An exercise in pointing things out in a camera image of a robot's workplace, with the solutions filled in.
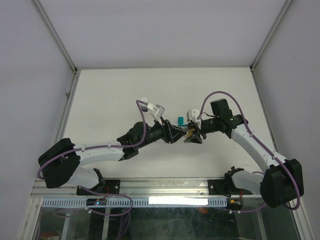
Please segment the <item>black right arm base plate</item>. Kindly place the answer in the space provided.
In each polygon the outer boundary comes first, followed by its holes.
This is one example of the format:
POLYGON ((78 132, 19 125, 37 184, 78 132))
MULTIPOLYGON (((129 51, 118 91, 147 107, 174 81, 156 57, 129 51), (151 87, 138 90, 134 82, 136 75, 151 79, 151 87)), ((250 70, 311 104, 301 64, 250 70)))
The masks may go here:
POLYGON ((248 190, 236 188, 233 183, 225 179, 209 179, 207 181, 207 188, 210 196, 222 195, 230 198, 233 195, 253 195, 253 193, 248 190))

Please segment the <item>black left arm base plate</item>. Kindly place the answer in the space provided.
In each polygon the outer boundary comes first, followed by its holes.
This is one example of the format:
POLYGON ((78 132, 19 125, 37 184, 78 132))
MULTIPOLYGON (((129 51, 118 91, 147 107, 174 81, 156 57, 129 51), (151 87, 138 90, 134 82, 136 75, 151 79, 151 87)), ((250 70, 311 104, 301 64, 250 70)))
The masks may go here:
MULTIPOLYGON (((121 188, 120 179, 104 179, 104 183, 99 183, 97 186, 89 188, 90 191, 99 194, 119 194, 121 188)), ((85 190, 83 187, 78 186, 76 190, 77 196, 93 196, 89 191, 85 190)))

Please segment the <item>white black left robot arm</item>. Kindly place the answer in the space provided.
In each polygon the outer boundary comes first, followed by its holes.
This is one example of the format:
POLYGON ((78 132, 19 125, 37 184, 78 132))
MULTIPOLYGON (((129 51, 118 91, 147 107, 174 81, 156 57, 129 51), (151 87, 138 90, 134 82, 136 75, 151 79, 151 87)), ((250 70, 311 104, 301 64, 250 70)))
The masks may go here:
POLYGON ((140 121, 125 135, 108 143, 75 144, 70 138, 63 138, 38 158, 37 175, 48 189, 67 184, 85 187, 97 195, 103 192, 105 182, 98 169, 87 169, 86 165, 129 160, 147 145, 158 140, 173 144, 186 133, 183 127, 174 126, 168 120, 156 121, 153 126, 140 121))

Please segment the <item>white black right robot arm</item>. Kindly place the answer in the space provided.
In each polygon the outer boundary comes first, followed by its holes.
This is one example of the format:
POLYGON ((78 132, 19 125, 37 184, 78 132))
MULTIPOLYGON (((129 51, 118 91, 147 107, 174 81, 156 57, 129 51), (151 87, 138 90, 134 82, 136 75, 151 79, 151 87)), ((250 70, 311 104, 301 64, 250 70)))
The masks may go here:
POLYGON ((271 208, 284 205, 292 200, 300 201, 304 195, 302 165, 298 160, 287 159, 271 150, 249 128, 248 121, 241 114, 234 115, 226 99, 210 103, 213 117, 200 118, 200 110, 187 112, 187 143, 202 144, 207 134, 221 132, 239 146, 259 166, 261 173, 251 173, 243 168, 232 167, 224 175, 219 189, 222 195, 229 197, 240 190, 261 195, 271 208))

